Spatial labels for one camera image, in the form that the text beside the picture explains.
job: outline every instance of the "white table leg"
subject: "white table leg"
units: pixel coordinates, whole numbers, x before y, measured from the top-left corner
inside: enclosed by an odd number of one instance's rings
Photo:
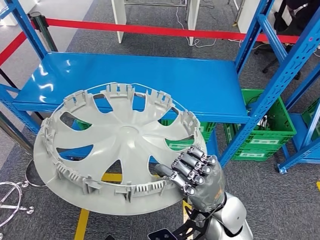
[[[188,0],[190,1],[188,16],[188,29],[195,30],[195,24],[197,23],[198,12],[199,11],[200,0]],[[193,44],[192,36],[189,37],[190,45]]]
[[[126,9],[125,8],[125,0],[112,0],[112,8],[113,9],[114,21],[115,24],[127,23]],[[123,31],[117,31],[118,43],[121,44],[122,37],[124,36]]]

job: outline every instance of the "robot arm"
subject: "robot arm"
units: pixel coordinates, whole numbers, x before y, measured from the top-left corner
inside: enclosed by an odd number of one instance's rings
[[[253,239],[245,206],[238,198],[225,192],[225,177],[216,156],[191,146],[175,159],[171,168],[158,164],[155,171],[174,182],[192,202],[196,214],[193,214],[194,219],[189,215],[189,224],[197,223],[195,228],[202,231],[205,239]],[[199,214],[204,219],[195,220]],[[185,239],[181,238],[181,233],[177,238]]]

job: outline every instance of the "blue shelf post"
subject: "blue shelf post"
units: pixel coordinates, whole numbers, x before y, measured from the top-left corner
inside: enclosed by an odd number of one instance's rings
[[[248,53],[252,49],[253,43],[260,33],[258,18],[264,24],[264,29],[267,29],[266,18],[261,20],[260,14],[267,16],[272,1],[262,0],[257,9],[254,20],[249,27],[244,44],[240,49],[239,55],[235,59],[235,66],[238,73],[242,69],[243,59],[248,58]],[[270,45],[277,52],[277,57],[285,57],[282,54],[284,48],[279,39],[272,31],[264,32],[268,36]],[[279,68],[269,82],[266,89],[257,99],[254,108],[249,113],[250,120],[241,127],[235,138],[223,153],[220,162],[225,166],[237,151],[249,134],[263,117],[278,97],[280,96],[299,70],[300,70],[320,43],[320,8],[318,8],[304,31],[300,36],[297,43],[281,62]]]
[[[320,77],[320,63],[315,67],[310,74],[309,74],[305,80],[303,80],[297,89],[296,89],[291,97],[289,97],[285,103],[287,110],[291,109],[306,90],[311,87]]]
[[[0,19],[3,19],[5,16],[13,13],[15,19],[22,28],[26,38],[32,44],[34,50],[38,56],[42,60],[48,53],[37,33],[31,25],[29,18],[26,15],[25,11],[21,7],[18,0],[5,0],[7,4],[6,7],[0,11]],[[9,87],[3,84],[0,84],[0,102],[3,103],[8,109],[14,113],[16,117],[26,124],[29,130],[35,134],[37,134],[40,126],[29,116],[26,111],[18,110],[13,105],[14,98],[10,95],[8,92],[18,93],[20,90]]]
[[[278,165],[278,172],[281,174],[285,174],[288,172],[288,169],[294,166],[298,163],[302,163],[303,160],[307,160],[308,156],[312,152],[319,150],[320,148],[320,137],[318,137],[316,140],[312,141],[312,143],[302,147],[296,154],[288,158],[287,160],[282,162]],[[311,159],[309,163],[317,163],[320,164],[320,159]]]
[[[308,88],[313,84],[320,76],[320,63],[303,81],[296,91],[294,91],[285,104],[287,108],[292,107],[298,99],[300,99]],[[297,153],[290,156],[287,146],[282,146],[285,161],[278,165],[278,172],[285,174],[288,169],[299,163],[320,164],[320,137],[312,141],[311,138],[315,131],[317,123],[320,118],[320,101],[316,105],[314,114],[306,129],[304,122],[300,114],[291,114],[294,124],[296,124],[298,132],[292,140],[295,146]]]
[[[7,6],[11,6],[10,10],[19,23],[24,34],[26,34],[38,56],[42,60],[44,59],[48,52],[37,33],[33,29],[32,25],[31,25],[28,16],[25,13],[20,3],[19,3],[18,0],[5,0],[5,2]]]
[[[17,88],[0,84],[0,102],[3,103],[23,123],[26,124],[29,130],[37,134],[40,129],[38,123],[30,117],[26,111],[17,110],[12,104],[14,98],[8,92],[19,93],[19,91],[20,90]]]

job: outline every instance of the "metal shelving unit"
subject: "metal shelving unit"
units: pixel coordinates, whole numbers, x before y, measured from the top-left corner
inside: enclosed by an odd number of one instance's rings
[[[21,90],[0,84],[0,101],[32,132],[37,133],[39,126],[26,111],[52,112],[65,96],[100,84],[139,83],[171,94],[194,112],[199,121],[242,124],[220,156],[223,166],[320,43],[318,9],[297,44],[287,53],[266,19],[273,1],[261,0],[235,61],[47,52],[18,0],[5,2],[8,7],[0,11],[0,19],[12,12],[42,62]],[[238,77],[261,29],[267,35],[280,66],[248,115]],[[13,98],[8,91],[18,94]],[[207,147],[210,154],[217,154],[215,131]]]
[[[291,108],[318,77],[320,77],[320,63],[289,97],[285,103],[285,107],[288,110]],[[306,126],[302,115],[300,113],[291,113],[290,117],[297,130],[297,135],[292,138],[296,153],[290,156],[287,146],[282,146],[285,161],[278,164],[278,171],[281,174],[285,174],[288,168],[296,164],[320,164],[320,137],[314,141],[311,139],[320,117],[320,101],[318,102],[313,117],[308,127]]]

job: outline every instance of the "yellow floor tape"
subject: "yellow floor tape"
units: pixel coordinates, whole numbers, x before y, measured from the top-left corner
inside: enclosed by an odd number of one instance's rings
[[[122,180],[122,175],[121,173],[105,173],[102,177],[101,181],[104,182],[121,182]],[[185,210],[185,206],[191,209],[192,207],[188,203],[183,201],[182,207],[183,211],[183,223],[188,219],[188,215]],[[81,209],[80,215],[78,216],[78,226],[76,227],[75,234],[74,235],[74,240],[84,240],[85,235],[86,234],[87,223],[88,222],[90,211],[86,209]]]
[[[76,227],[75,234],[74,235],[74,240],[84,240],[85,234],[86,234],[89,213],[90,211],[87,209],[81,209],[78,220],[78,226]]]

